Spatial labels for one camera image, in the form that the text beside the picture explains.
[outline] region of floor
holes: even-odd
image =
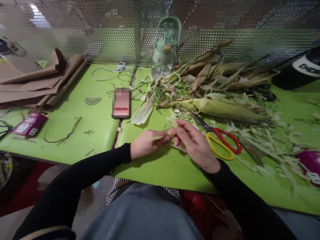
[[[86,227],[96,218],[100,211],[106,206],[106,196],[112,187],[113,177],[105,176],[99,180],[96,189],[91,186],[82,192],[77,213],[74,218],[72,230],[77,238],[85,231]],[[22,209],[0,218],[0,240],[12,239],[15,231],[21,225],[24,218],[32,207]],[[285,210],[274,209],[274,211],[288,225],[299,240],[313,240],[320,236],[320,220],[302,214],[292,213]]]

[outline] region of person's left hand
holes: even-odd
[[[149,140],[148,138],[165,135],[165,137],[158,140]],[[145,130],[133,143],[131,143],[131,159],[146,156],[159,147],[166,145],[171,138],[164,131]]]

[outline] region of bottle handle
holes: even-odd
[[[21,47],[20,46],[20,44],[18,44],[17,42],[10,42],[7,38],[5,38],[5,37],[0,37],[1,38],[1,40],[3,40],[4,42],[6,42],[7,43],[7,47],[16,55],[16,56],[18,56],[18,57],[24,57],[25,55],[26,55],[26,50],[23,48],[23,47]],[[22,53],[19,53],[19,52],[17,52],[17,51],[15,51],[11,46],[12,45],[15,45],[15,46],[18,46],[19,48],[21,48],[22,49]]]
[[[163,19],[159,22],[159,24],[158,24],[157,33],[156,33],[156,40],[155,40],[155,43],[154,43],[154,47],[156,47],[156,45],[157,45],[159,27],[160,27],[160,25],[161,25],[162,23],[165,23],[165,22],[177,24],[177,26],[178,26],[178,31],[179,31],[179,33],[178,33],[178,46],[179,46],[179,43],[180,43],[180,34],[181,34],[181,22],[180,22],[180,20],[179,20],[178,18],[176,18],[176,17],[165,17],[165,18],[163,18]]]

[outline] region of purple object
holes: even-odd
[[[13,133],[27,137],[34,137],[47,119],[47,116],[39,113],[30,113],[28,117],[13,131]]]
[[[298,157],[300,162],[310,171],[307,172],[303,169],[304,173],[310,177],[310,182],[320,187],[320,152],[304,151],[296,157]]]

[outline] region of person's right hand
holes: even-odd
[[[174,144],[181,148],[181,142],[186,146],[189,156],[203,170],[208,173],[216,173],[220,170],[220,163],[215,158],[206,137],[191,123],[177,119],[177,134],[173,137]]]

